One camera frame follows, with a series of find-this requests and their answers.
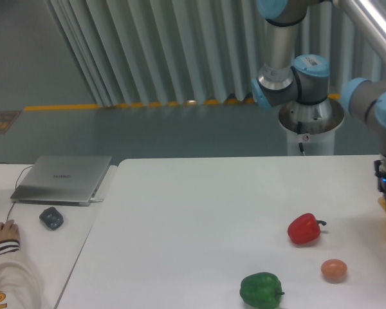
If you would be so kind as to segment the person's hand on mouse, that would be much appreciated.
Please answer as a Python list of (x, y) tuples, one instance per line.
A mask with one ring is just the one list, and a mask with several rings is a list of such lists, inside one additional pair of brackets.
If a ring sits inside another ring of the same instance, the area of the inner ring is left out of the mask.
[(19, 228), (14, 220), (0, 222), (0, 243), (6, 241), (20, 242)]

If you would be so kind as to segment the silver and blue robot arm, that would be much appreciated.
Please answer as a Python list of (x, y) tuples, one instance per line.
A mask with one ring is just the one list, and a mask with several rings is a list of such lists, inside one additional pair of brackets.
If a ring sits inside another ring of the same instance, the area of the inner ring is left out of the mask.
[[(319, 55), (293, 56), (297, 29), (310, 6), (318, 1), (258, 1), (267, 21), (266, 58), (252, 79), (253, 97), (259, 106), (271, 108), (294, 102), (313, 108), (325, 104), (329, 64)], [(386, 8), (378, 1), (333, 1), (342, 9), (386, 64)], [(355, 78), (343, 88), (341, 106), (372, 129), (378, 137), (380, 159), (374, 170), (386, 211), (386, 79), (372, 82)]]

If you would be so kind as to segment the cream striped sleeve forearm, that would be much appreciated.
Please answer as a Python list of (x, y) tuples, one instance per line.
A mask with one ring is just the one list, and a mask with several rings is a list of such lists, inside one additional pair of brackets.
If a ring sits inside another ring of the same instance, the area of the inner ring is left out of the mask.
[(40, 307), (41, 292), (19, 241), (0, 241), (0, 308)]

